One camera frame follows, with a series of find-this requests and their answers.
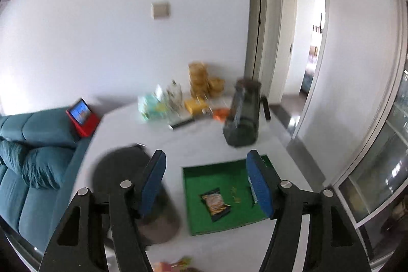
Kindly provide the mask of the clear bag mixed snacks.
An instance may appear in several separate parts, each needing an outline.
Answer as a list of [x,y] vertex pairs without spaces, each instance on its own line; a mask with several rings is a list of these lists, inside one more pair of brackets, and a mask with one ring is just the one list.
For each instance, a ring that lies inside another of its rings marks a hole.
[[176,262],[157,262],[153,264],[153,272],[200,272],[192,266],[192,258],[183,256]]

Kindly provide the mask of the Danisa butter cookies packet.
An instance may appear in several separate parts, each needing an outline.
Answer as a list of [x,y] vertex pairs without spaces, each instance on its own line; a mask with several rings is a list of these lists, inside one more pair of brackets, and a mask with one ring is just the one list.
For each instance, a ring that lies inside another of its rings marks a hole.
[[208,210],[212,222],[220,220],[231,212],[231,206],[224,202],[220,188],[201,194],[200,200]]

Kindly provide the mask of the beige wall switch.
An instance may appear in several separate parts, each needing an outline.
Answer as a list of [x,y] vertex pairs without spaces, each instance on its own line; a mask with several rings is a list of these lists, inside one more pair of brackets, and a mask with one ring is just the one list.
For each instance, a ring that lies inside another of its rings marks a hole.
[[151,4],[151,16],[153,19],[164,19],[170,16],[170,4],[168,2],[153,2]]

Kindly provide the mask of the red smart display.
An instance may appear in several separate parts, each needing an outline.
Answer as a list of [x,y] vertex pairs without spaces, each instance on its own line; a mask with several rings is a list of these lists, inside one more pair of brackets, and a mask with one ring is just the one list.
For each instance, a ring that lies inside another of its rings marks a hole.
[[66,110],[66,114],[81,137],[92,136],[100,123],[100,117],[91,110],[83,98],[70,106]]

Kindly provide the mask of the short gold bowl stack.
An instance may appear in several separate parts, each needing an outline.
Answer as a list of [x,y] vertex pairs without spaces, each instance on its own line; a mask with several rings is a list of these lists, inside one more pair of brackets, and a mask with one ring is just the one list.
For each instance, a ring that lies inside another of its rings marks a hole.
[[219,97],[223,94],[225,80],[219,77],[210,77],[208,79],[208,93],[210,97]]

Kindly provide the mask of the stack of gold bowls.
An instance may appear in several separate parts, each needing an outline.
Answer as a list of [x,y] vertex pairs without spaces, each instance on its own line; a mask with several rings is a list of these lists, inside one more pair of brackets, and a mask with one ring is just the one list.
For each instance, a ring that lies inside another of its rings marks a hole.
[[203,62],[189,64],[190,93],[194,98],[209,97],[208,69]]

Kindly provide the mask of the clear patterned glass jar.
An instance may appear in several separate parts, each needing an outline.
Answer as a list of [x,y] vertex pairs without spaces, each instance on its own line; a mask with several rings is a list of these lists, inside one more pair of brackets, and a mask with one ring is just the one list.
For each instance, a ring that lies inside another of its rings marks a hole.
[[171,84],[166,88],[167,106],[173,112],[179,113],[183,107],[183,92],[181,85],[172,80]]

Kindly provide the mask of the grey glass pitcher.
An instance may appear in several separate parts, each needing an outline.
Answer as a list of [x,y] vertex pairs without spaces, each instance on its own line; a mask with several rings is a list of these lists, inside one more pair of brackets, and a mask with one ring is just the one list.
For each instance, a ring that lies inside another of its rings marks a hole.
[[223,135],[229,146],[239,148],[253,145],[259,135],[259,113],[263,106],[265,120],[271,120],[268,99],[261,94],[261,83],[254,79],[239,79]]

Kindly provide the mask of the glass cabinet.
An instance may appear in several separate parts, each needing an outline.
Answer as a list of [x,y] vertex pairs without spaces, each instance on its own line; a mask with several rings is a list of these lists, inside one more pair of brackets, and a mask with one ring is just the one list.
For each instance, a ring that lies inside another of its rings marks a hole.
[[407,0],[398,0],[398,57],[385,110],[361,153],[334,185],[375,266],[407,232]]

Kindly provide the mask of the green tray box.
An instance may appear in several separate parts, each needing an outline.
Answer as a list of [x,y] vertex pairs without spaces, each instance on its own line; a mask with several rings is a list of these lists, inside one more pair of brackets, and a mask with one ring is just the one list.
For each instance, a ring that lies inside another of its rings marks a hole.
[[[193,236],[239,228],[267,218],[258,203],[252,205],[245,160],[186,167],[183,181],[189,233]],[[220,188],[231,212],[212,222],[200,195],[215,188]]]

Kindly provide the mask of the copper black thermos jug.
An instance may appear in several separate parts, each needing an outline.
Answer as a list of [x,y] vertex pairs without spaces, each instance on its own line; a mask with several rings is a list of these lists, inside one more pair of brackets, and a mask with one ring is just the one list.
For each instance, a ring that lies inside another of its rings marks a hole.
[[92,175],[97,194],[120,192],[129,180],[129,214],[146,245],[164,244],[173,239],[181,226],[176,207],[162,183],[167,157],[162,150],[148,155],[140,145],[122,147],[105,154]]

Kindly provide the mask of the white blue cookie bag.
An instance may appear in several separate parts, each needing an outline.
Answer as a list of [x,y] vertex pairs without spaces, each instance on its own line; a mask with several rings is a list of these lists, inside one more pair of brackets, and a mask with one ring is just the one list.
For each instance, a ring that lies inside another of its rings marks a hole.
[[254,186],[252,185],[252,181],[251,181],[250,176],[248,176],[248,183],[250,185],[250,192],[251,192],[251,195],[252,195],[252,205],[254,206],[254,205],[256,205],[258,203],[258,199],[257,199],[257,195],[256,195],[255,190],[254,190]]

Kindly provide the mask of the orange scissors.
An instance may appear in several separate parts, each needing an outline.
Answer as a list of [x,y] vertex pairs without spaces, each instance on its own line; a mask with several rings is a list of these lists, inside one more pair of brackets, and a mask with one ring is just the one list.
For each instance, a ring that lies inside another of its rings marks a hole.
[[212,118],[224,122],[230,113],[229,108],[217,108],[212,110]]

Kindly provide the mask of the teal wrapped package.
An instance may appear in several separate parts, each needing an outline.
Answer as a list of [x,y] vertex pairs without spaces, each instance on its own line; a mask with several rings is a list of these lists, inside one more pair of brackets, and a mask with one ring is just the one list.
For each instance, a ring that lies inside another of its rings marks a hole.
[[138,98],[138,111],[145,121],[159,120],[167,117],[167,105],[155,94]]

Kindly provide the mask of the teal sofa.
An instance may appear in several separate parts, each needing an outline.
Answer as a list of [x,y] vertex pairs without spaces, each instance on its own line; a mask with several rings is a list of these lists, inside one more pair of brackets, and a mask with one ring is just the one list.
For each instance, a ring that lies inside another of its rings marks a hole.
[[43,253],[90,144],[65,109],[1,117],[1,218]]

